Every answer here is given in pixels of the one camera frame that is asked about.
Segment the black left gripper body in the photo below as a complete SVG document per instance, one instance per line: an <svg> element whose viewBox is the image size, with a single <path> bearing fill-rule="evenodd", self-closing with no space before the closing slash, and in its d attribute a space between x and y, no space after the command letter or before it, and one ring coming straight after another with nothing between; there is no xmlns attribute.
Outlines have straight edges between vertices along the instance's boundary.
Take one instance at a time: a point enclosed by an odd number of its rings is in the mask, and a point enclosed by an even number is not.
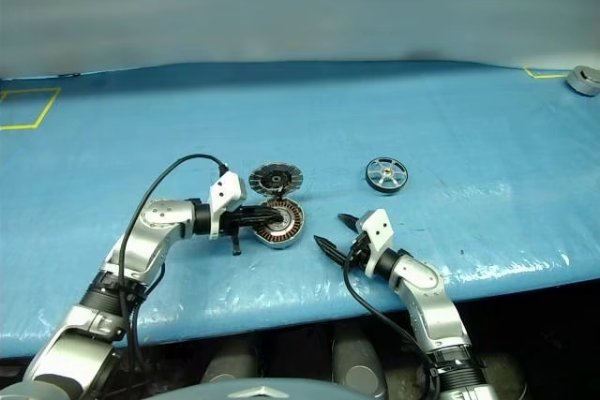
<svg viewBox="0 0 600 400"><path fill-rule="evenodd" d="M239 230L243 218L243 208L238 207L234 211L224 212L219 219L219 235L228 236L232 241L232 254L240 256L242 251L239 241Z"/></svg>

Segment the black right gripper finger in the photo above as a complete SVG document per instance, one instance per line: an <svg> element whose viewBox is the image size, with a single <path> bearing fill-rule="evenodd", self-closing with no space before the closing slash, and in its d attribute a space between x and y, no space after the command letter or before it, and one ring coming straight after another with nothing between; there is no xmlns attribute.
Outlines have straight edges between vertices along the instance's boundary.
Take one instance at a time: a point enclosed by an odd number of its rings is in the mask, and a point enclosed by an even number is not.
<svg viewBox="0 0 600 400"><path fill-rule="evenodd" d="M338 214L337 218L350 230L356 234L363 232L362 223L359 217L350 214Z"/></svg>
<svg viewBox="0 0 600 400"><path fill-rule="evenodd" d="M347 262L349 256L340 252L331 241L318 235L314 235L313 239L324 255L335 264L345 264Z"/></svg>

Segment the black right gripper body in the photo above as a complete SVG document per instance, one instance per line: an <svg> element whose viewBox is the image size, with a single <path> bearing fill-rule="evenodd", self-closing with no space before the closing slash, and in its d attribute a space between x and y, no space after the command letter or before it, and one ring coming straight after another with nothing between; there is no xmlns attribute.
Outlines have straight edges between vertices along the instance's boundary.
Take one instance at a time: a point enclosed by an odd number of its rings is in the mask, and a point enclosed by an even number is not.
<svg viewBox="0 0 600 400"><path fill-rule="evenodd" d="M344 270L348 272L352 268L359 268L364 271L367 268L370 259L371 241L368 234L362 231L353 241L344 260Z"/></svg>

